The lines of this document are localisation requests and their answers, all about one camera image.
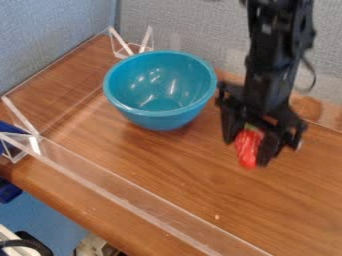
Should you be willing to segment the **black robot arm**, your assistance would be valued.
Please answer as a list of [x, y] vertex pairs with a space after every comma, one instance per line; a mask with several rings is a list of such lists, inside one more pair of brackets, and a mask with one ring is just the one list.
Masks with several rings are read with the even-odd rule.
[[223, 140], [241, 165], [265, 167], [285, 147], [298, 149], [307, 123], [290, 107], [298, 67], [309, 65], [314, 0], [239, 0], [247, 10], [250, 50], [243, 85], [221, 81]]

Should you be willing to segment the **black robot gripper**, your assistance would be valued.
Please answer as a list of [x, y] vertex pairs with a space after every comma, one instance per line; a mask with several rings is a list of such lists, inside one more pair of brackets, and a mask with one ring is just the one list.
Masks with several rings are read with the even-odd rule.
[[218, 82], [223, 140], [231, 144], [246, 124], [265, 132], [257, 165], [266, 167], [285, 147], [297, 150], [307, 124], [290, 107], [297, 72], [293, 69], [249, 70], [245, 84]]

